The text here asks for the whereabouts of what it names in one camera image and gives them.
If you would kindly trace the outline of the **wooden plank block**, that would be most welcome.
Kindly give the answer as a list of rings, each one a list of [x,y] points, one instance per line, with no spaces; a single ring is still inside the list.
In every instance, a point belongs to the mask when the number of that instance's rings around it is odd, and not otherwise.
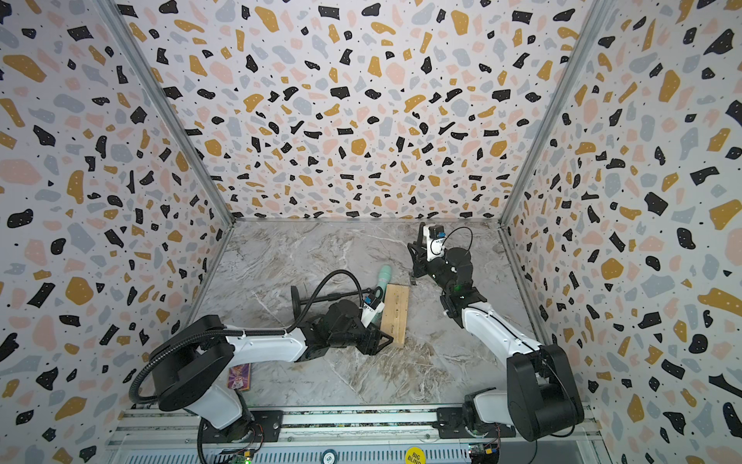
[[[389,284],[386,287],[381,330],[393,338],[391,345],[394,347],[401,348],[405,344],[409,301],[410,288],[408,286]]]

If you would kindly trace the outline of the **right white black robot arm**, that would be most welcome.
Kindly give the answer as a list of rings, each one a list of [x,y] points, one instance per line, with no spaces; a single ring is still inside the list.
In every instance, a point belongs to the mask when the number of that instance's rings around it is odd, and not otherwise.
[[[527,441],[558,435],[582,423],[585,410],[565,351],[544,345],[500,317],[473,285],[473,263],[467,249],[430,253],[411,243],[413,277],[430,276],[441,288],[446,316],[479,339],[505,365],[506,387],[465,397],[463,421],[470,431],[501,423]]]

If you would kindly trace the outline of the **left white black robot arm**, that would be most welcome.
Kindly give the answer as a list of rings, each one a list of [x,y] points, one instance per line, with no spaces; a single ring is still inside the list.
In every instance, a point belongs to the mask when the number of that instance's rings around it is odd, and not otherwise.
[[[216,315],[198,319],[153,354],[151,371],[158,408],[185,410],[222,430],[251,419],[247,404],[220,385],[222,373],[238,365],[303,363],[321,358],[332,348],[353,347],[376,356],[393,337],[361,320],[361,308],[350,300],[330,305],[296,328],[247,330],[229,328]]]

